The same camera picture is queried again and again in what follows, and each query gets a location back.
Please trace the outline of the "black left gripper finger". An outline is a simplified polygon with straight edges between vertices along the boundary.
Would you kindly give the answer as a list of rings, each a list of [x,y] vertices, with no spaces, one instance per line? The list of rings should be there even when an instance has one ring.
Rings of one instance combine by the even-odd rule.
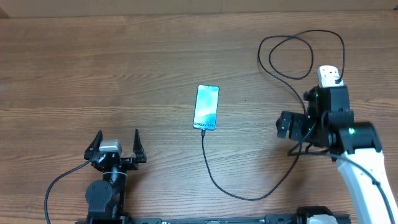
[[[133,153],[135,154],[136,162],[145,162],[146,161],[146,154],[145,154],[144,148],[141,144],[141,139],[140,139],[138,129],[135,129],[134,144],[133,144],[132,150],[133,150]]]
[[[94,140],[91,142],[91,144],[88,146],[88,148],[85,150],[84,153],[84,159],[92,159],[94,156],[95,152],[99,150],[101,141],[103,140],[103,133],[102,130],[99,130],[96,134],[96,137]]]

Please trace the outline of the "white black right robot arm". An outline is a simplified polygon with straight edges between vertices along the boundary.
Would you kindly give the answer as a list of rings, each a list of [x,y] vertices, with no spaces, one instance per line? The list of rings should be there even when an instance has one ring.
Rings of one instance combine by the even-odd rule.
[[[304,94],[305,114],[281,112],[277,135],[318,147],[314,156],[336,162],[359,223],[397,223],[382,144],[370,122],[355,122],[346,86],[316,86]]]

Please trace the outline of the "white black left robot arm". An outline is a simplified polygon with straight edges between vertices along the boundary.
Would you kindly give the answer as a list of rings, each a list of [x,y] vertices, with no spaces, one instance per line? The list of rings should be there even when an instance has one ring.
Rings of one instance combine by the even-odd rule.
[[[141,144],[139,130],[134,132],[133,157],[122,157],[121,143],[117,139],[104,140],[99,130],[84,153],[86,162],[61,174],[49,185],[44,199],[44,214],[50,223],[48,200],[52,187],[57,181],[84,166],[91,164],[102,173],[102,178],[92,182],[86,189],[88,214],[85,223],[134,223],[132,216],[124,211],[127,172],[138,170],[139,164],[147,162]]]

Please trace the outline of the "blue Samsung Galaxy smartphone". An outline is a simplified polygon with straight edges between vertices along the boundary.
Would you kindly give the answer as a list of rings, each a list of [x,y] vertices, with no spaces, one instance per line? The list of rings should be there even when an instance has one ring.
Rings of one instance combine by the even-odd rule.
[[[198,85],[193,115],[195,129],[216,129],[219,94],[218,86]]]

